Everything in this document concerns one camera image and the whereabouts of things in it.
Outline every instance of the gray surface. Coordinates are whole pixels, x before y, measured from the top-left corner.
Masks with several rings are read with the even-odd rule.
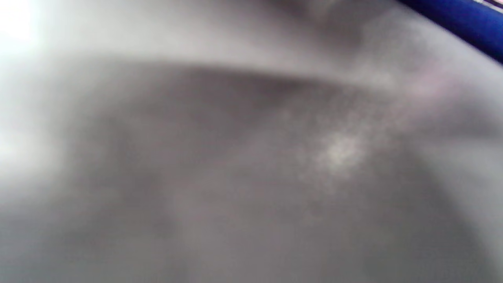
[[[264,44],[190,51],[146,40],[204,23],[170,33],[174,2],[45,3],[45,48],[2,60],[2,282],[499,281],[503,72],[451,35],[393,2],[298,37],[235,8]]]

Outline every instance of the white light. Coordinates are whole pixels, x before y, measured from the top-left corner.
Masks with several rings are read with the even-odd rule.
[[[33,39],[32,9],[28,0],[0,0],[0,37],[27,43]]]

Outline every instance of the blurry surface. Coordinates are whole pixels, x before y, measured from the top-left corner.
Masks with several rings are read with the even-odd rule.
[[[32,4],[2,282],[499,281],[499,65],[394,2],[184,3]]]

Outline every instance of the blue edge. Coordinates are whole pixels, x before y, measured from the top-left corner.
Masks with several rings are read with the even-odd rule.
[[[472,0],[399,0],[503,63],[503,14]]]

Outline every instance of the blue object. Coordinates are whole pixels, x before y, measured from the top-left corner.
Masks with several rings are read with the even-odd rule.
[[[399,0],[503,63],[503,14],[473,0]]]

